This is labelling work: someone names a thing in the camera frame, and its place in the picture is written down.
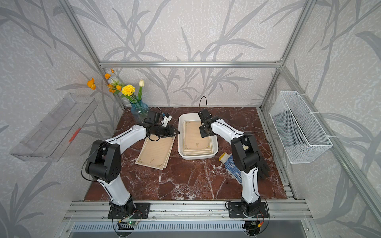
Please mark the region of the white plastic storage box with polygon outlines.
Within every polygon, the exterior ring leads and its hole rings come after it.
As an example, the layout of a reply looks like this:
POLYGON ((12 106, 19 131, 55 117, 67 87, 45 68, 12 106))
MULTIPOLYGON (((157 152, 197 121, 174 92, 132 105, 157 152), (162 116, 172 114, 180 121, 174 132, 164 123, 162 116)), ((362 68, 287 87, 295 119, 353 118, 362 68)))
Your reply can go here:
POLYGON ((198 113, 179 117, 178 152, 185 160, 208 159, 218 152, 217 136, 201 137, 200 126, 198 113))

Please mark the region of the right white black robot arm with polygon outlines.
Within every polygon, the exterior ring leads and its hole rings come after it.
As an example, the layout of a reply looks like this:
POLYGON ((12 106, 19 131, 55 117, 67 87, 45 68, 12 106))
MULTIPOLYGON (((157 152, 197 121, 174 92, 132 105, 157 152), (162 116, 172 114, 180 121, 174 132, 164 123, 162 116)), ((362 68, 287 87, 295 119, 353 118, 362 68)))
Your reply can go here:
POLYGON ((242 178, 242 208, 250 216, 261 206, 258 189, 258 172, 263 160, 255 136, 241 132, 228 125, 220 117, 198 113, 201 120, 199 127, 201 137, 219 135, 231 145, 232 158, 242 178))

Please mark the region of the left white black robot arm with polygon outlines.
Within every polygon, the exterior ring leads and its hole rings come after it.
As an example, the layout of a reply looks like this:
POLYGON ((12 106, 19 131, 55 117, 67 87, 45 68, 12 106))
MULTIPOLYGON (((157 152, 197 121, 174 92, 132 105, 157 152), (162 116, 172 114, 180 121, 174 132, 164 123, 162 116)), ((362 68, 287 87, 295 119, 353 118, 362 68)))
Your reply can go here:
POLYGON ((120 176, 122 153, 150 135, 155 135, 159 139, 162 139, 179 134, 180 132, 173 125, 161 126, 140 123, 108 140, 97 140, 92 144, 84 167, 85 172, 94 181, 102 185, 110 197, 112 207, 130 214, 135 209, 135 206, 131 194, 126 189, 120 176))

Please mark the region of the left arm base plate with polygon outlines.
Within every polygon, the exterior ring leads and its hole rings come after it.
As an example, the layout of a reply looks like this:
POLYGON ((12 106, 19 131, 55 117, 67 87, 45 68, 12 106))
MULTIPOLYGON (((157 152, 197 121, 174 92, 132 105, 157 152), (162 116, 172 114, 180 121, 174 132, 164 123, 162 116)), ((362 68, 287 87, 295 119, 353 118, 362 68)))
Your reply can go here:
POLYGON ((108 219, 147 219, 150 209, 150 203, 127 203, 124 206, 119 206, 114 203, 109 203, 110 211, 108 219))

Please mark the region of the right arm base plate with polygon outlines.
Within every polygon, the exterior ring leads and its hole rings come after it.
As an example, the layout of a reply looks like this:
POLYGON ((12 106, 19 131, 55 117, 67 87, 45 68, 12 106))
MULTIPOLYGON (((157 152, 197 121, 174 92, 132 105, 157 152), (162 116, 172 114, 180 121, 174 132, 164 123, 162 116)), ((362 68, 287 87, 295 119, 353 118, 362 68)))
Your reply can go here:
POLYGON ((229 212, 229 218, 269 218, 269 209, 265 202, 257 201, 251 204, 246 202, 225 203, 229 212))

